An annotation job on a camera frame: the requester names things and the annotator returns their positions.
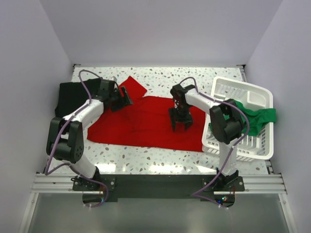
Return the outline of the red t shirt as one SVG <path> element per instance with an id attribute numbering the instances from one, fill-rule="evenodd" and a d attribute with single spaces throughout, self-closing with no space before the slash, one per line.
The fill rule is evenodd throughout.
<path id="1" fill-rule="evenodd" d="M 189 129 L 178 123 L 173 129 L 168 109 L 170 98 L 146 96 L 147 90 L 128 77 L 122 86 L 134 102 L 118 111 L 103 113 L 87 130 L 87 139 L 95 143 L 137 147 L 157 147 L 171 150 L 202 151 L 205 113 L 190 109 L 193 124 Z"/>

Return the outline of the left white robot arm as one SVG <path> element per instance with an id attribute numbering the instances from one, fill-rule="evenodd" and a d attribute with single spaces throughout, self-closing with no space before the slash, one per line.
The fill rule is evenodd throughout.
<path id="1" fill-rule="evenodd" d="M 44 174 L 47 176 L 62 166 L 68 166 L 84 179 L 85 187 L 96 190 L 101 184 L 100 172 L 84 154 L 83 131 L 105 111 L 115 112 L 133 102 L 126 87 L 118 86 L 113 80 L 101 80 L 94 95 L 91 95 L 84 83 L 82 86 L 88 94 L 85 103 L 65 117 L 55 117 L 50 122 L 46 146 L 49 159 Z"/>

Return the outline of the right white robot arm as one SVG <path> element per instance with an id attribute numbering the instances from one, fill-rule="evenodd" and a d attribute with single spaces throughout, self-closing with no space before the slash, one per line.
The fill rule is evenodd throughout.
<path id="1" fill-rule="evenodd" d="M 177 123 L 182 123 L 187 130 L 193 119 L 191 107 L 204 111 L 210 118 L 211 131 L 219 142 L 219 171 L 216 179 L 219 189 L 227 191 L 234 184 L 231 175 L 237 173 L 237 145 L 248 134 L 250 125 L 247 116 L 237 107 L 233 99 L 219 100 L 198 91 L 195 85 L 182 87 L 177 84 L 170 93 L 174 107 L 169 109 L 173 130 Z"/>

